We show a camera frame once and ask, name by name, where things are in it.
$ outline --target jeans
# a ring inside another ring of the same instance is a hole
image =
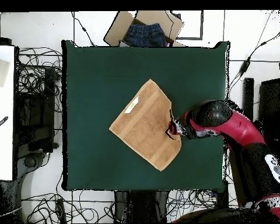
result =
[[[125,42],[134,47],[165,47],[166,39],[160,24],[132,24],[128,29]]]

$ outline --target green tablecloth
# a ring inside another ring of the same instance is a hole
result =
[[[62,42],[66,189],[221,189],[221,137],[183,139],[177,157],[158,171],[108,128],[148,79],[171,100],[175,116],[203,100],[224,99],[227,46],[74,47]]]

